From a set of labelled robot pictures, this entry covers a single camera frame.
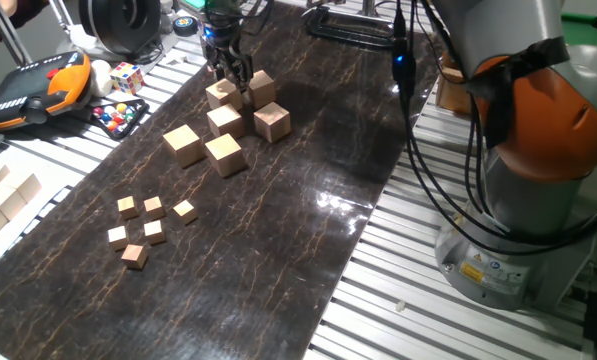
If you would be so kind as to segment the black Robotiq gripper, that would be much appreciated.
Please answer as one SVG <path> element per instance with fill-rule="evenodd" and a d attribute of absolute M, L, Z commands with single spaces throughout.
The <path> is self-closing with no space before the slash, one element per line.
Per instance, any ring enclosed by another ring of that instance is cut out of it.
<path fill-rule="evenodd" d="M 239 69 L 237 87 L 248 89 L 253 78 L 252 56 L 240 50 L 243 26 L 239 20 L 204 22 L 200 34 L 203 55 L 215 80 L 224 78 L 224 70 Z"/>

